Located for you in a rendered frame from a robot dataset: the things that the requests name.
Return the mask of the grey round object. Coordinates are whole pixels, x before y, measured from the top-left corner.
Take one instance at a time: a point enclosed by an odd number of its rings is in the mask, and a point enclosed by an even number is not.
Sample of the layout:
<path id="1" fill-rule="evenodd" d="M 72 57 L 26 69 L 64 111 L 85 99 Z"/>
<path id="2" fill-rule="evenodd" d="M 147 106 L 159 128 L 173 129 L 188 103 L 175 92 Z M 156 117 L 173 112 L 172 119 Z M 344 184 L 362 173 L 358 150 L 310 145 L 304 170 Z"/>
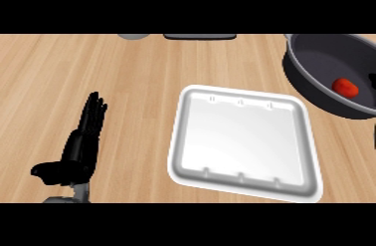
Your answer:
<path id="1" fill-rule="evenodd" d="M 119 34 L 119 36 L 126 40 L 142 40 L 151 34 Z"/>

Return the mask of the dark grey pot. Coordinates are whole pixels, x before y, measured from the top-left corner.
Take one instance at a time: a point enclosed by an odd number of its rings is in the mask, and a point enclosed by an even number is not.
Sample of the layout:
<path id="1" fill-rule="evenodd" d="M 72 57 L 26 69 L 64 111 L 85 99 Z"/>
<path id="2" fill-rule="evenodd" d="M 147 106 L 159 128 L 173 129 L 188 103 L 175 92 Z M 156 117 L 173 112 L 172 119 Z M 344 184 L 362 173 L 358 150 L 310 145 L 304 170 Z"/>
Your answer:
<path id="1" fill-rule="evenodd" d="M 353 120 L 376 118 L 376 43 L 358 34 L 287 34 L 282 66 L 293 87 L 327 112 Z M 359 87 L 349 99 L 333 90 L 337 79 Z"/>

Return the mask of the dark flat appliance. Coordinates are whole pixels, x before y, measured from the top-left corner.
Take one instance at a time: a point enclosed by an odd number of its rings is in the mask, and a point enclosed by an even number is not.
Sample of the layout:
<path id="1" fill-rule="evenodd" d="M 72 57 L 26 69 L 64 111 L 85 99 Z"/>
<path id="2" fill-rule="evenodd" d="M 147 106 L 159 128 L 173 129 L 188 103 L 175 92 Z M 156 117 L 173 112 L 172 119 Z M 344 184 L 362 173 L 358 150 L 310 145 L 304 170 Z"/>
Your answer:
<path id="1" fill-rule="evenodd" d="M 172 40 L 232 40 L 237 34 L 164 34 Z"/>

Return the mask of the white plastic tray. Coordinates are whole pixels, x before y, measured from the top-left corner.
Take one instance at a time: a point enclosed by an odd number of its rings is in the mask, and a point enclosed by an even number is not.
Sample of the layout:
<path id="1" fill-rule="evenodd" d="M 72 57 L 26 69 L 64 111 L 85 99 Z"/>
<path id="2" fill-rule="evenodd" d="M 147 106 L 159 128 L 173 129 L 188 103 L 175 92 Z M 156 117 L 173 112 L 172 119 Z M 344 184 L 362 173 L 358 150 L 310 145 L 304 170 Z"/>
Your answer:
<path id="1" fill-rule="evenodd" d="M 187 186 L 318 202 L 324 181 L 303 101 L 284 94 L 188 86 L 178 107 L 169 174 Z"/>

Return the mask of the red tomato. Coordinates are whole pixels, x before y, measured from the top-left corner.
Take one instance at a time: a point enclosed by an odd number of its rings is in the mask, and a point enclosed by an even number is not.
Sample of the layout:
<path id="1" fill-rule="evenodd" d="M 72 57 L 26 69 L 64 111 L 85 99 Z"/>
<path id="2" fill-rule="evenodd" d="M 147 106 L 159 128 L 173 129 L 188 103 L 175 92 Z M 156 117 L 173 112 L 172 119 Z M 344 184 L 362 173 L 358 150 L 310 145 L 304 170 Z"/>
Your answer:
<path id="1" fill-rule="evenodd" d="M 359 95 L 359 87 L 346 78 L 335 80 L 333 84 L 333 90 L 337 94 L 349 99 L 356 98 Z"/>

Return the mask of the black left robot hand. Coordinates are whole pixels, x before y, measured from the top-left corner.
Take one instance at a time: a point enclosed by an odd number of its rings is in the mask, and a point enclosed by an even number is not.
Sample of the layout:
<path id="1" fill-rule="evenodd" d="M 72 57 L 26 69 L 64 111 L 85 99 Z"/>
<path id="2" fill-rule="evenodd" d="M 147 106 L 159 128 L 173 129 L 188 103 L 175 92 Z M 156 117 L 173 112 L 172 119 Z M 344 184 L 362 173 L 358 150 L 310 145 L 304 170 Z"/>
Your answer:
<path id="1" fill-rule="evenodd" d="M 94 92 L 83 108 L 77 129 L 72 132 L 60 161 L 43 162 L 32 168 L 32 174 L 46 185 L 85 184 L 97 170 L 101 133 L 108 104 Z"/>

